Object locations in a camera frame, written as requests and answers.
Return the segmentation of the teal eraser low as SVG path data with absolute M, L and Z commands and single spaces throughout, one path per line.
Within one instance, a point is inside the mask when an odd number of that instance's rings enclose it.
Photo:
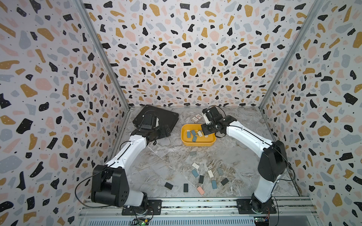
M 193 174 L 193 176 L 194 176 L 195 178 L 197 178 L 197 177 L 199 176 L 197 170 L 194 170 L 194 169 L 193 169 L 193 170 L 191 171 L 191 173 Z

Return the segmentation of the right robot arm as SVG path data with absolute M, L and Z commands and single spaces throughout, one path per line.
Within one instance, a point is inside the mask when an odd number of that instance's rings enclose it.
M 259 158 L 258 173 L 260 179 L 252 194 L 251 203 L 261 208 L 272 198 L 277 181 L 288 166 L 283 142 L 271 141 L 257 135 L 230 115 L 222 115 L 216 106 L 202 111 L 205 123 L 201 125 L 204 135 L 217 132 L 228 135 L 251 149 Z

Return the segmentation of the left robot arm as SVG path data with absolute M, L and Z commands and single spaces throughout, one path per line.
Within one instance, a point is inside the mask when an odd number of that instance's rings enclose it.
M 139 153 L 149 143 L 168 137 L 179 119 L 178 113 L 147 111 L 136 123 L 136 129 L 118 154 L 105 165 L 98 165 L 92 173 L 91 201 L 115 207 L 135 207 L 145 211 L 148 197 L 129 187 L 126 172 Z

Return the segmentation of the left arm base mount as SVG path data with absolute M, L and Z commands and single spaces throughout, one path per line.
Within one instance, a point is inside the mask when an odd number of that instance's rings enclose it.
M 161 214 L 161 208 L 161 199 L 151 199 L 147 203 L 143 202 L 141 206 L 125 206 L 122 210 L 122 216 L 158 216 Z

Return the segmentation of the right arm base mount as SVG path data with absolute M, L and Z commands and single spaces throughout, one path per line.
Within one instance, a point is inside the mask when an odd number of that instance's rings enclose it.
M 256 198 L 237 199 L 237 209 L 239 214 L 276 214 L 276 204 L 272 198 L 267 202 L 260 202 Z

